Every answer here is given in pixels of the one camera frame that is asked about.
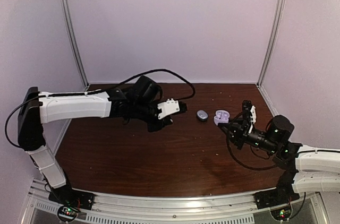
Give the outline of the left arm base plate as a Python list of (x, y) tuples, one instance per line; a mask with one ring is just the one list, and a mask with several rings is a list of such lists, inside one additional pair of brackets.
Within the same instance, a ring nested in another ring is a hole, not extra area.
[(91, 210), (94, 203), (95, 195), (89, 192), (78, 191), (74, 189), (53, 189), (48, 196), (50, 201), (71, 206), (76, 209)]

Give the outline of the aluminium frame post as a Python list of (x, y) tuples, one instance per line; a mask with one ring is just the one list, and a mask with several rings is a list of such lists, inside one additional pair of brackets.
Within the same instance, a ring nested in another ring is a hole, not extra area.
[(62, 7), (62, 12), (63, 12), (65, 26), (66, 26), (66, 32), (69, 38), (74, 62), (78, 70), (81, 83), (83, 87), (86, 89), (89, 86), (89, 82), (88, 82), (88, 79), (85, 73), (84, 65), (83, 65), (80, 52), (79, 52), (79, 48), (78, 48), (77, 38), (75, 35), (74, 26), (73, 26), (72, 17), (71, 17), (69, 0), (61, 0), (61, 7)]
[(269, 63), (270, 63), (270, 60), (271, 60), (271, 57), (274, 51), (274, 47), (275, 47), (275, 42), (278, 36), (279, 25), (282, 20), (282, 16), (284, 12), (285, 2), (286, 0), (277, 0), (276, 2), (274, 19), (273, 19), (273, 24), (272, 24), (269, 41), (268, 41), (268, 45), (267, 45), (267, 49), (265, 53), (265, 58), (263, 60), (260, 75), (259, 75), (258, 82), (257, 82), (258, 88), (262, 87), (267, 70), (269, 68)]

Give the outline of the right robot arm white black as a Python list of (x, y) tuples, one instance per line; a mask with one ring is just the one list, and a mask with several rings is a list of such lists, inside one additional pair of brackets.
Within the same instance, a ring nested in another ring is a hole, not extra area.
[(256, 129), (246, 114), (217, 126), (228, 145), (242, 149), (248, 144), (260, 149), (271, 157), (272, 168), (285, 171), (272, 193), (276, 203), (284, 203), (293, 193), (339, 191), (339, 150), (291, 142), (294, 125), (285, 116), (272, 118), (265, 131)]

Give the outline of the right aluminium frame post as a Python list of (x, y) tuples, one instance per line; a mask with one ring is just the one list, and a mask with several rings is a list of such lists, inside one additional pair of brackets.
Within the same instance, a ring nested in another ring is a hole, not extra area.
[(270, 63), (270, 60), (271, 60), (271, 57), (274, 51), (274, 47), (275, 47), (275, 42), (278, 36), (279, 25), (282, 20), (282, 16), (284, 12), (285, 2), (286, 0), (277, 0), (276, 2), (274, 19), (273, 19), (273, 24), (272, 24), (269, 41), (268, 41), (268, 45), (267, 45), (267, 49), (265, 53), (265, 58), (263, 60), (260, 75), (259, 75), (258, 82), (257, 82), (258, 88), (262, 87), (267, 70), (269, 68), (269, 63)]

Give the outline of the grey-purple earbud charging case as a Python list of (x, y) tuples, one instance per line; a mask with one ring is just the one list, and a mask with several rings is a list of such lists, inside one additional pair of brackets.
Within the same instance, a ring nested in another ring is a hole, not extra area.
[(209, 118), (209, 115), (204, 111), (204, 110), (198, 110), (197, 111), (197, 119), (202, 121), (202, 122), (205, 122), (207, 121)]

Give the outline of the left aluminium frame post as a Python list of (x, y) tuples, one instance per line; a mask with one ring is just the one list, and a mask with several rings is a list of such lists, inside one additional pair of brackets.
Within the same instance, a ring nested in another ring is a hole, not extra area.
[(79, 52), (79, 48), (78, 48), (77, 38), (75, 35), (74, 26), (73, 26), (72, 17), (71, 17), (69, 0), (61, 0), (61, 7), (62, 7), (62, 12), (63, 12), (65, 26), (66, 26), (66, 32), (69, 38), (74, 62), (78, 70), (81, 83), (83, 87), (86, 89), (89, 86), (89, 82), (88, 82), (88, 79), (85, 73), (84, 65), (83, 65), (80, 52)]

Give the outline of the front aluminium rail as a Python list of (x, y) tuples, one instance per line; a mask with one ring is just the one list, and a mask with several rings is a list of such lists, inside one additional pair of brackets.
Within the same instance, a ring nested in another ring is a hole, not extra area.
[(286, 223), (329, 223), (319, 193), (260, 209), (253, 192), (202, 197), (136, 197), (95, 193), (90, 210), (72, 223), (281, 223), (279, 209), (292, 211)]

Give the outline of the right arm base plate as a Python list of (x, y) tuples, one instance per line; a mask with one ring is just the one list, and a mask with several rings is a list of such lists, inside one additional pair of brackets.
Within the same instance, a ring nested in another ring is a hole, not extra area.
[(267, 191), (260, 191), (254, 194), (257, 209), (272, 208), (274, 206), (288, 204), (295, 201), (300, 195), (284, 188), (275, 188)]

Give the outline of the round lilac earbud case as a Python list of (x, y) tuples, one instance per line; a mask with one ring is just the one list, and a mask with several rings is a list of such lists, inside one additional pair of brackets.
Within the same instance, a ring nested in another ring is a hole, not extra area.
[(224, 119), (222, 118), (223, 113), (229, 113), (229, 112), (226, 111), (226, 110), (217, 110), (217, 111), (215, 112), (215, 115), (214, 115), (214, 123), (215, 123), (216, 126), (218, 126), (219, 123), (223, 123), (223, 124), (229, 123), (230, 114), (229, 114), (229, 119), (224, 120)]

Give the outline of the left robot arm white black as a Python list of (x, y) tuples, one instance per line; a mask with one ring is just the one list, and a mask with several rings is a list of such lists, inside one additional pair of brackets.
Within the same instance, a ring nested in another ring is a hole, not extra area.
[(37, 165), (56, 197), (71, 205), (76, 192), (45, 141), (43, 124), (88, 117), (123, 118), (142, 120), (149, 132), (159, 131), (180, 111), (177, 100), (157, 101), (155, 97), (161, 93), (160, 86), (144, 75), (127, 89), (50, 94), (32, 87), (18, 114), (18, 146)]

